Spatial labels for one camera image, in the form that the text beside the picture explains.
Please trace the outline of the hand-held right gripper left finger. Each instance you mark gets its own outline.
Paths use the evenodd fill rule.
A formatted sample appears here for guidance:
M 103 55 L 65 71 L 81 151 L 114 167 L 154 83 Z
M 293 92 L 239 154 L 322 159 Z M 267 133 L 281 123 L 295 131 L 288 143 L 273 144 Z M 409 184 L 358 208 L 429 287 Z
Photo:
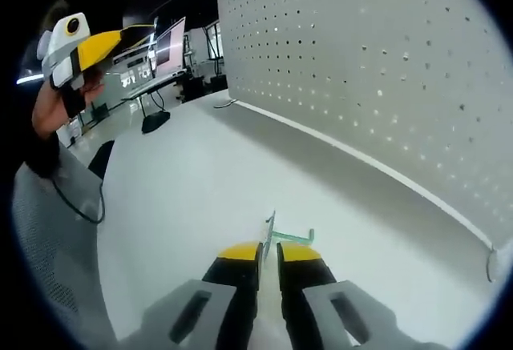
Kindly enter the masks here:
M 257 317 L 261 242 L 217 255 L 200 280 L 189 280 L 149 307 L 140 329 L 119 349 L 246 349 Z

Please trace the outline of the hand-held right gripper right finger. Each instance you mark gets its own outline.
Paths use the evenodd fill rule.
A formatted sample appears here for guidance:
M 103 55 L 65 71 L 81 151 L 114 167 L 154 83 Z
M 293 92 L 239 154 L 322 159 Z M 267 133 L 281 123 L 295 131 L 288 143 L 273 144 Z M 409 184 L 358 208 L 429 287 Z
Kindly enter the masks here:
M 405 334 L 395 313 L 356 284 L 335 279 L 309 246 L 277 245 L 281 310 L 294 349 L 443 349 Z

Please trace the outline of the person's left hand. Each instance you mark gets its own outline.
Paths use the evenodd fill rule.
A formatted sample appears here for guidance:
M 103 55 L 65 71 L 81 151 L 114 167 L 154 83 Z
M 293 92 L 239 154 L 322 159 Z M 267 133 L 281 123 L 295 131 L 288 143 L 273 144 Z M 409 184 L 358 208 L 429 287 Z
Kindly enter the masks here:
M 84 73 L 85 84 L 79 90 L 85 104 L 90 105 L 103 91 L 103 72 L 97 68 Z M 54 90 L 49 80 L 42 84 L 32 111 L 32 126 L 41 139 L 48 139 L 69 117 L 61 94 Z

